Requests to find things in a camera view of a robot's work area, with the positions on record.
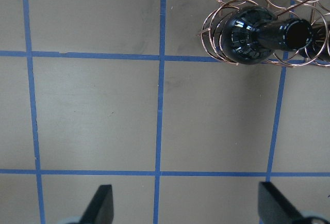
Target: grid square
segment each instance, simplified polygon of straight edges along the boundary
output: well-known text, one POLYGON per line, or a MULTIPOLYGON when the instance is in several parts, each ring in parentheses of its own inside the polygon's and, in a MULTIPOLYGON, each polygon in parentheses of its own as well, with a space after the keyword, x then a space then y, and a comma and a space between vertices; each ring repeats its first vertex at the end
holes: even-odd
POLYGON ((153 177, 44 175, 46 223, 56 224, 71 216, 81 216, 102 184, 112 185, 113 224, 152 223, 153 177))
POLYGON ((318 213, 330 219, 330 178, 275 177, 272 182, 299 211, 318 213))
POLYGON ((0 0, 0 50, 25 51, 22 0, 0 0))
POLYGON ((258 223, 258 181, 241 177, 162 177, 159 224, 258 223))
POLYGON ((0 174, 0 196, 0 223, 40 223, 35 175, 0 174))
POLYGON ((219 7, 215 0, 167 0, 165 54, 207 56, 197 34, 219 7))
POLYGON ((280 73, 166 62, 162 170, 266 171, 280 73))
POLYGON ((157 61, 34 61, 43 169, 155 169, 157 61))
POLYGON ((273 171, 329 172, 328 69, 288 69, 273 171))
POLYGON ((35 169, 26 58, 0 57, 0 167, 35 169))
POLYGON ((29 0, 37 51, 159 54, 160 0, 29 0))

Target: wine rack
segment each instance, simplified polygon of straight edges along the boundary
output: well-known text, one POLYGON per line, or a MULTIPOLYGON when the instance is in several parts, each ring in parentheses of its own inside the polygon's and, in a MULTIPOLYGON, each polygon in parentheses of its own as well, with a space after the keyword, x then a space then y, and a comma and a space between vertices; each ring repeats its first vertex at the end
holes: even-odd
POLYGON ((319 49, 314 56, 310 56, 307 49, 305 53, 308 58, 300 56, 296 52, 275 51, 265 63, 285 67, 300 67, 304 65, 314 65, 319 67, 330 67, 330 62, 321 60, 320 54, 327 53, 330 58, 329 28, 330 27, 330 0, 215 0, 219 3, 219 8, 210 13, 205 19, 199 35, 202 45, 212 58, 238 65, 238 63, 228 58, 216 42, 221 34, 216 34, 217 26, 226 15, 246 5, 261 5, 271 9, 279 19, 288 17, 298 17, 307 19, 312 25, 324 25, 325 36, 319 42, 319 49))

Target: blue tape grid line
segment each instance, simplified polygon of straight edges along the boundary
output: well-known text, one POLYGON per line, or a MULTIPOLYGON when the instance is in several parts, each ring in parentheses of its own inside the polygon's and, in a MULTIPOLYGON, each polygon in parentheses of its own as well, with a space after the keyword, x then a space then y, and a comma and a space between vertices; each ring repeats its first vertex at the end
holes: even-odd
MULTIPOLYGON (((23 51, 0 51, 0 56, 26 57, 23 51)), ((112 60, 159 60, 159 55, 139 54, 110 54, 110 53, 80 53, 80 52, 48 52, 32 51, 33 57, 57 57, 57 58, 79 58, 79 59, 112 59, 112 60)), ((205 56, 184 56, 184 55, 163 55, 164 61, 186 61, 186 62, 218 62, 211 57, 205 56)), ((302 63, 304 60, 291 60, 291 63, 302 63)))
POLYGON ((275 145, 276 145, 276 139, 277 139, 279 116, 280 116, 280 113, 281 113, 280 109, 281 109, 281 106, 282 106, 282 99, 283 99, 285 75, 286 75, 286 68, 282 67, 280 78, 279 78, 279 86, 278 86, 278 94, 277 94, 277 101, 276 101, 276 109, 275 109, 274 125, 273 125, 273 132, 272 132, 272 140, 271 140, 270 149, 269 149, 269 156, 268 156, 267 175, 266 175, 266 181, 268 181, 268 182, 270 181, 271 174, 272 174, 272 167, 273 167, 275 145))
POLYGON ((36 179, 37 179, 37 191, 39 202, 39 215, 41 224, 45 224, 45 212, 43 203, 43 191, 42 191, 42 178, 40 173, 40 153, 39 153, 39 141, 38 141, 38 126, 37 126, 37 108, 36 108, 36 95, 35 95, 35 79, 33 74, 33 60, 32 60, 32 43, 30 33, 30 19, 29 19, 29 2, 23 0, 23 13, 24 13, 24 29, 25 29, 25 44, 26 44, 26 59, 27 59, 27 74, 29 83, 30 94, 30 106, 31 106, 31 121, 32 121, 32 134, 35 152, 36 163, 36 179))
POLYGON ((156 162, 155 162, 155 191, 154 191, 154 216, 153 223, 158 224, 159 213, 159 188, 160 188, 160 156, 161 156, 161 131, 163 116, 164 93, 164 68, 165 68, 165 33, 166 33, 166 0, 160 0, 160 31, 159 31, 159 80, 158 80, 158 111, 156 135, 156 162))
MULTIPOLYGON (((100 170, 17 170, 0 169, 0 174, 41 174, 41 175, 124 175, 151 176, 155 171, 100 171, 100 170)), ((162 177, 266 177, 267 172, 230 171, 160 171, 162 177)), ((272 172, 271 177, 330 177, 330 172, 272 172)))

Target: black wine bottle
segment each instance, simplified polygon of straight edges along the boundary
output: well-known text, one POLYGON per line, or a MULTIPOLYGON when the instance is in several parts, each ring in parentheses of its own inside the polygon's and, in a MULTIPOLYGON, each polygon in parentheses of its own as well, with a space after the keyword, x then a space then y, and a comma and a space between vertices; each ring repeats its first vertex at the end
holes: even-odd
MULTIPOLYGON (((312 42, 305 49, 299 50, 299 54, 305 58, 315 57, 319 51, 322 49, 322 45, 326 39, 326 30, 324 24, 314 24, 312 26, 312 42)), ((321 51, 318 59, 330 62, 330 55, 327 46, 321 51)))
POLYGON ((234 11, 222 21, 217 32, 219 47, 229 59, 242 64, 257 64, 275 50, 296 51, 307 46, 312 28, 304 19, 284 21, 261 6, 234 11))

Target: bottle neck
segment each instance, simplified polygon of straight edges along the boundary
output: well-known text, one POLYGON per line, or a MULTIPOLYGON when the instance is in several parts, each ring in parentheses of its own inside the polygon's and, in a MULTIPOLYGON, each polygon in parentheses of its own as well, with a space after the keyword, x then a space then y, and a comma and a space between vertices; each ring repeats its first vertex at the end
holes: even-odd
POLYGON ((296 51, 309 45, 312 28, 304 19, 287 19, 260 26, 255 36, 257 41, 272 50, 296 51))

